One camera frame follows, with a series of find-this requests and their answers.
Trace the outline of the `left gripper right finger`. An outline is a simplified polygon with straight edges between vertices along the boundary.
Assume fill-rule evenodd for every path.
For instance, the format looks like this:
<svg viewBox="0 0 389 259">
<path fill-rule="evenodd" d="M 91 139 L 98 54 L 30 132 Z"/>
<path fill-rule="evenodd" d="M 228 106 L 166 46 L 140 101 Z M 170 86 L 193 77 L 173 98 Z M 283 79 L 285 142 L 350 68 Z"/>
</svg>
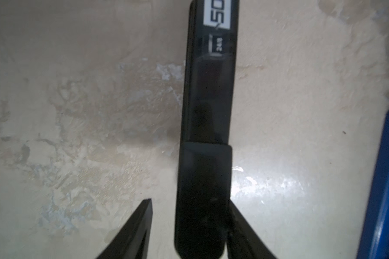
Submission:
<svg viewBox="0 0 389 259">
<path fill-rule="evenodd" d="M 276 259 L 231 200 L 227 250 L 229 259 Z"/>
</svg>

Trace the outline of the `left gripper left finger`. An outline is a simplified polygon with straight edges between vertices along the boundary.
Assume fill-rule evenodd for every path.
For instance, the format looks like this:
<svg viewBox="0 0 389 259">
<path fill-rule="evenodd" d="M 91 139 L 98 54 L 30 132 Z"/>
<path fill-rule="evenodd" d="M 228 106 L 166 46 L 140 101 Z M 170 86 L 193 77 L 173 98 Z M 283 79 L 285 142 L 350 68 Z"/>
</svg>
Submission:
<svg viewBox="0 0 389 259">
<path fill-rule="evenodd" d="M 146 259 L 152 225 L 152 200 L 143 200 L 98 259 Z"/>
</svg>

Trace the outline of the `black stapler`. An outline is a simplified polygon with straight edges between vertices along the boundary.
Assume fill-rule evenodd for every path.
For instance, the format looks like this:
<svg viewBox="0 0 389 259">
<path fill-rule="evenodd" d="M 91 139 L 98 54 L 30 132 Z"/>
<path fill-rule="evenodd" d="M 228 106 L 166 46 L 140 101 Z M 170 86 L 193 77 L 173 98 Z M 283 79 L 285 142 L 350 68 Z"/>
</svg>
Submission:
<svg viewBox="0 0 389 259">
<path fill-rule="evenodd" d="M 220 258 L 228 236 L 238 22 L 238 1 L 190 4 L 174 239 L 183 259 Z"/>
</svg>

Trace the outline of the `blue stapler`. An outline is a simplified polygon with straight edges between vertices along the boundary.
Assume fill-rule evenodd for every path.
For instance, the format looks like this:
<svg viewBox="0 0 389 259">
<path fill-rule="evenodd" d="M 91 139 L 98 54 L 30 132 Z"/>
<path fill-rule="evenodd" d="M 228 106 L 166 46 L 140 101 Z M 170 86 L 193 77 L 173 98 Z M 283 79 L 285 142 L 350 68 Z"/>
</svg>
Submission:
<svg viewBox="0 0 389 259">
<path fill-rule="evenodd" d="M 356 258 L 389 259 L 389 111 L 385 118 Z"/>
</svg>

